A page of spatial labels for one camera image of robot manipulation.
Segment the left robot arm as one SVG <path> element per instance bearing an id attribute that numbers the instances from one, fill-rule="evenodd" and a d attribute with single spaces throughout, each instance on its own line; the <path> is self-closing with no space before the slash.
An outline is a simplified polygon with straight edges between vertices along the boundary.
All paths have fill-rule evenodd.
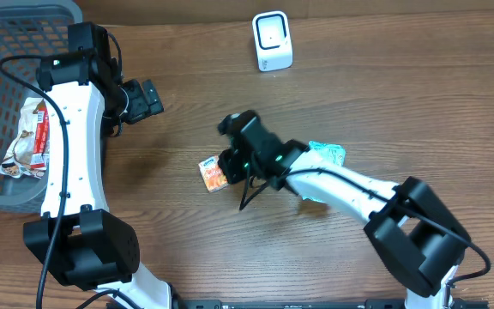
<path id="1" fill-rule="evenodd" d="M 102 181 L 103 146 L 124 124 L 162 113 L 150 81 L 125 81 L 116 39 L 91 22 L 70 25 L 68 50 L 43 57 L 36 71 L 47 102 L 49 167 L 40 218 L 23 240 L 43 276 L 111 296 L 124 308 L 180 308 L 173 287 L 140 260 L 133 227 L 112 215 Z"/>

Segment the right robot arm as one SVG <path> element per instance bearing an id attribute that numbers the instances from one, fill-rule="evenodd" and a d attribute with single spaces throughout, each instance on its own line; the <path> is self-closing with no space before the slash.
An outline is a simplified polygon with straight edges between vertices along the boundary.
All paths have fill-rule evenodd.
<path id="1" fill-rule="evenodd" d="M 285 189 L 358 221 L 389 273 L 407 289 L 407 308 L 450 308 L 453 279 L 470 236 L 425 182 L 372 179 L 325 160 L 297 140 L 282 142 L 252 111 L 217 127 L 230 147 L 219 166 L 230 184 Z"/>

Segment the teal wet wipes pack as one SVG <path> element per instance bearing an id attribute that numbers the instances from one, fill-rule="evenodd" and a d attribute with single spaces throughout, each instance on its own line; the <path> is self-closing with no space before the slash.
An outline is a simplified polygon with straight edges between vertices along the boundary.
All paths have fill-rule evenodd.
<path id="1" fill-rule="evenodd" d="M 313 167 L 310 167 L 313 176 L 336 179 L 336 176 L 329 174 L 328 170 L 322 173 L 323 169 L 331 166 L 342 167 L 346 158 L 346 151 L 338 144 L 309 141 L 309 148 L 303 155 L 303 159 L 310 162 L 315 162 Z"/>

